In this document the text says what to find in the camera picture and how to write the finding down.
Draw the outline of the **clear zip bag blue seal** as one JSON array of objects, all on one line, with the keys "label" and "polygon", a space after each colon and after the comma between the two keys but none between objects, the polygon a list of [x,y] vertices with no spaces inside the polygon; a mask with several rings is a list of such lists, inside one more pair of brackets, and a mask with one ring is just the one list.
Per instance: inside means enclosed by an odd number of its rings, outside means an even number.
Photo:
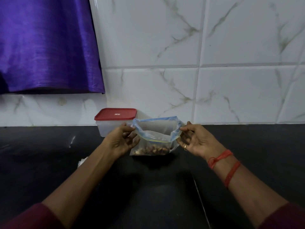
[{"label": "clear zip bag blue seal", "polygon": [[177,139],[182,131],[180,127],[185,123],[177,116],[152,119],[134,119],[132,124],[135,133],[140,137],[138,144],[160,144],[171,149],[171,152],[179,146]]}]

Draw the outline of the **purple curtain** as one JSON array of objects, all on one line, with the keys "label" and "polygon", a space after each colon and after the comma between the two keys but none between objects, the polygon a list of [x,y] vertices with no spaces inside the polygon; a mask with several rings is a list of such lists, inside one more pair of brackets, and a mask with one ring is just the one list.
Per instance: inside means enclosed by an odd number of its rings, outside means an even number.
[{"label": "purple curtain", "polygon": [[89,0],[0,0],[0,94],[105,93]]}]

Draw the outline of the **person's left forearm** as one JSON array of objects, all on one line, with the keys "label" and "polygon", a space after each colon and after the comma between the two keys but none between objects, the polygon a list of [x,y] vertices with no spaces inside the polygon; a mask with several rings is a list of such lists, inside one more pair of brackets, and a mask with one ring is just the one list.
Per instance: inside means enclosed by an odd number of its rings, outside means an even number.
[{"label": "person's left forearm", "polygon": [[55,214],[65,229],[72,227],[115,160],[116,156],[109,146],[99,145],[75,172],[43,200],[43,205]]}]

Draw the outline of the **person's right forearm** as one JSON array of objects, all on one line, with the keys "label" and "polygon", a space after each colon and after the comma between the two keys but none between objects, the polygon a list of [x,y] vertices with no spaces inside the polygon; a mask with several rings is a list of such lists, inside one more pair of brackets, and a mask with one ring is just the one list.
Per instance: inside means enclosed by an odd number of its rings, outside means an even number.
[{"label": "person's right forearm", "polygon": [[269,215],[288,203],[242,165],[230,150],[225,150],[217,158],[212,157],[207,162],[255,228],[258,228]]}]

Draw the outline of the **maroon left sleeve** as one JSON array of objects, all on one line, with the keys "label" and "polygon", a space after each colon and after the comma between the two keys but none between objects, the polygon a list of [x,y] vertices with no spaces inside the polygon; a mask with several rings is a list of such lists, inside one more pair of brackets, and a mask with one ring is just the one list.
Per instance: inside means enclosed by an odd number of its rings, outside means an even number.
[{"label": "maroon left sleeve", "polygon": [[37,203],[8,221],[0,229],[65,229],[65,227],[47,206]]}]

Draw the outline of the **maroon sleeve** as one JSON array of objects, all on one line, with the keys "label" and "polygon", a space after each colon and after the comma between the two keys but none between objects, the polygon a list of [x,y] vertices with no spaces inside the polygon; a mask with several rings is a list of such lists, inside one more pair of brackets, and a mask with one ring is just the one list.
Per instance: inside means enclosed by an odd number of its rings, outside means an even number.
[{"label": "maroon sleeve", "polygon": [[47,206],[37,203],[8,221],[0,229],[65,229],[65,227]]},{"label": "maroon sleeve", "polygon": [[269,215],[257,229],[305,229],[305,209],[287,203]]}]

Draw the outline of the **person's right hand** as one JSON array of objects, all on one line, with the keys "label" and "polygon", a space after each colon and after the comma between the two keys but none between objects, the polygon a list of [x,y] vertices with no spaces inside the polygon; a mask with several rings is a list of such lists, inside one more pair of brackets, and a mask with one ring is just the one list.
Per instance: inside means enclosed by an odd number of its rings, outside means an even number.
[{"label": "person's right hand", "polygon": [[227,150],[208,130],[202,125],[196,132],[182,131],[177,139],[178,144],[195,156],[208,161],[210,158],[217,158]]}]

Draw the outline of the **red container lid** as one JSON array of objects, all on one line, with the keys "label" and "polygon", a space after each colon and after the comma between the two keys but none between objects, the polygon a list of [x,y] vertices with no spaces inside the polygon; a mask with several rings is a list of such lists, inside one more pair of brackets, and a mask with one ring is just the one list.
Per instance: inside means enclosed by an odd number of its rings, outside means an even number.
[{"label": "red container lid", "polygon": [[95,121],[128,121],[137,117],[134,108],[103,108],[94,117]]}]

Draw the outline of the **person's left hand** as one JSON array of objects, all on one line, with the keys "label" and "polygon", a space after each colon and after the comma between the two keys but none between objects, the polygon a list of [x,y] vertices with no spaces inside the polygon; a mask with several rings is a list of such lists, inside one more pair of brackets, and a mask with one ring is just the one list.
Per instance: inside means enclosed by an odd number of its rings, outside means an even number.
[{"label": "person's left hand", "polygon": [[102,149],[114,161],[132,150],[140,141],[140,137],[135,133],[135,130],[131,133],[122,133],[119,127],[112,130],[101,143]]}]

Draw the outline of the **maroon right sleeve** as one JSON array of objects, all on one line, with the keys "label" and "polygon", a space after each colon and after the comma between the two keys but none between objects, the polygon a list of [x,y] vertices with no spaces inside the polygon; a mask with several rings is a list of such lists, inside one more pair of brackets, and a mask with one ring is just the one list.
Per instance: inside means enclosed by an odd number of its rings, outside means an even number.
[{"label": "maroon right sleeve", "polygon": [[257,229],[305,229],[305,209],[287,203],[269,215]]}]

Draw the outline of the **mixed nuts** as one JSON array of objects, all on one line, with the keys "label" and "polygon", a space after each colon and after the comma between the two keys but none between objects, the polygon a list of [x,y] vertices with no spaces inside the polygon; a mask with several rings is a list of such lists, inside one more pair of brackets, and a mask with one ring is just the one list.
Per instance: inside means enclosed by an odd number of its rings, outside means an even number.
[{"label": "mixed nuts", "polygon": [[171,149],[160,144],[139,144],[130,152],[130,156],[160,156],[171,152]]}]

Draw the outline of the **translucent plastic container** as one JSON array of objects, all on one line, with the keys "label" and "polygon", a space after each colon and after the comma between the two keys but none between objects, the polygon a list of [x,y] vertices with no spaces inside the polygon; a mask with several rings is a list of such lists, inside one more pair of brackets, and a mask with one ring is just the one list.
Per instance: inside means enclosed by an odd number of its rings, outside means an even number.
[{"label": "translucent plastic container", "polygon": [[109,121],[96,121],[99,133],[101,137],[106,137],[112,130],[116,127],[119,127],[123,123],[127,125],[132,124],[133,119],[131,120],[109,120]]}]

